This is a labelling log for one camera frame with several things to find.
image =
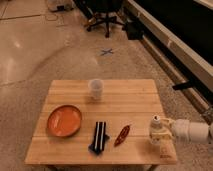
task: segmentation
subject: floor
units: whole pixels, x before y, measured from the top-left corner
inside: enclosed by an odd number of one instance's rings
[[[48,12],[44,0],[0,1],[0,170],[44,171],[24,158],[48,87],[54,79],[154,79],[164,111],[174,119],[202,121],[199,113],[138,41],[120,26],[87,32],[77,8]],[[102,50],[113,54],[101,55]],[[179,162],[156,170],[213,170],[211,145],[175,141]],[[142,166],[73,166],[65,170],[139,171]]]

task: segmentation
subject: cable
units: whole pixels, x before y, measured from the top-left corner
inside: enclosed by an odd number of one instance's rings
[[[50,9],[47,0],[45,0],[45,4],[46,4],[46,6],[47,6],[47,9],[48,9],[50,12],[56,12],[56,11],[52,11],[52,10]]]
[[[53,18],[53,19],[50,19],[50,18],[48,18],[47,16],[54,16],[55,18]],[[46,21],[57,21],[58,20],[58,16],[56,15],[56,14],[54,14],[54,13],[46,13],[45,15],[44,15],[44,17],[45,17],[45,20]]]

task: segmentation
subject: beige floor tile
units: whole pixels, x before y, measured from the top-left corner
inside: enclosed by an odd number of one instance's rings
[[[27,79],[42,61],[64,46],[66,35],[58,25],[60,16],[57,21],[46,21],[42,16],[1,22],[1,84]]]
[[[45,14],[46,9],[44,0],[11,0],[3,18]]]
[[[0,19],[3,16],[3,13],[7,7],[7,3],[8,1],[5,1],[5,0],[0,1]]]

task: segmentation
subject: chair wheel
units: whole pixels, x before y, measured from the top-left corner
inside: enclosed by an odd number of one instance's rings
[[[122,26],[122,30],[123,30],[123,31],[125,31],[125,30],[126,30],[126,27],[125,27],[125,25],[124,25],[124,26]]]
[[[106,33],[105,37],[106,37],[106,38],[109,38],[109,33]]]
[[[88,32],[90,32],[91,30],[92,30],[92,28],[91,28],[91,27],[88,27],[88,28],[87,28],[87,31],[88,31]]]

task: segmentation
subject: red object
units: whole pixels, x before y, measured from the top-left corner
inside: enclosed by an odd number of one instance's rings
[[[117,139],[115,140],[115,143],[114,143],[115,147],[121,144],[122,142],[124,142],[127,135],[129,134],[129,131],[130,131],[130,125],[127,125],[122,129],[121,133],[118,135]]]

